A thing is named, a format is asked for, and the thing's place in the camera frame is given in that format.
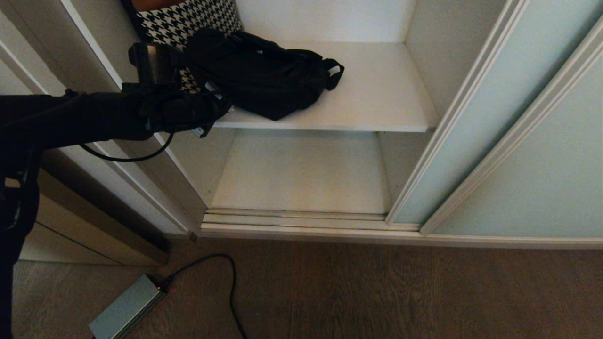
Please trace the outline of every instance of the houndstooth fabric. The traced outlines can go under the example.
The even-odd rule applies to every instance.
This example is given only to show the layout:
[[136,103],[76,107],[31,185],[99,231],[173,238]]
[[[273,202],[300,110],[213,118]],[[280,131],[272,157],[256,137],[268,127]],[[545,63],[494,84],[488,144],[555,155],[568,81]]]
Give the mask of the houndstooth fabric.
[[[188,0],[160,10],[137,12],[143,28],[153,42],[183,49],[201,27],[234,33],[243,29],[232,0]],[[181,89],[194,94],[197,86],[188,68],[180,71]]]

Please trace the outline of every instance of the wooden floor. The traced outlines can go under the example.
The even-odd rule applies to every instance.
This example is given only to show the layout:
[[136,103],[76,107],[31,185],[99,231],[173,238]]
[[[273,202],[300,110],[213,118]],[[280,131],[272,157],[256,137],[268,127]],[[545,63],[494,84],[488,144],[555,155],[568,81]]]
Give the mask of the wooden floor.
[[[237,263],[250,339],[603,337],[603,251],[201,239],[178,242],[161,268],[18,263],[16,338],[89,339],[141,273],[214,252]],[[239,338],[230,279],[223,259],[183,273],[128,338]]]

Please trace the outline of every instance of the houndstooth bag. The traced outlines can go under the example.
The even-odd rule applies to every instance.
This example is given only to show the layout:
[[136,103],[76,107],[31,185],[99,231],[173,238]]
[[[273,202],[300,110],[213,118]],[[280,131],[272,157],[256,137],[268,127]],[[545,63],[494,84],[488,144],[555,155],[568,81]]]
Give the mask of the houndstooth bag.
[[[138,36],[144,42],[165,43],[181,50],[202,27],[234,33],[243,29],[232,0],[187,0],[159,10],[137,12],[131,0],[121,0]],[[201,89],[188,68],[180,71],[181,89],[195,94]]]

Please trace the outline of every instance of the black backpack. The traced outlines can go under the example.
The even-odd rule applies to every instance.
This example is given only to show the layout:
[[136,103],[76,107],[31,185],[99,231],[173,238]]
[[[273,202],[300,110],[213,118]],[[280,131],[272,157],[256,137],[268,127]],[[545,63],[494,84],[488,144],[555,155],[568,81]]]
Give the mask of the black backpack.
[[[188,66],[199,84],[215,82],[242,109],[272,120],[316,102],[334,89],[344,67],[304,49],[283,49],[274,42],[237,31],[201,28],[185,48]],[[339,72],[329,70],[339,66]]]

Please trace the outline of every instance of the orange fabric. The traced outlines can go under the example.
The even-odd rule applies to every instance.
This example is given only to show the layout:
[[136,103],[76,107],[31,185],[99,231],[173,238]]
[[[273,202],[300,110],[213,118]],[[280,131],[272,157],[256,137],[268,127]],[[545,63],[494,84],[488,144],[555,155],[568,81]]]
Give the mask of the orange fabric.
[[186,0],[132,0],[134,9],[139,12],[158,10],[173,5],[177,5]]

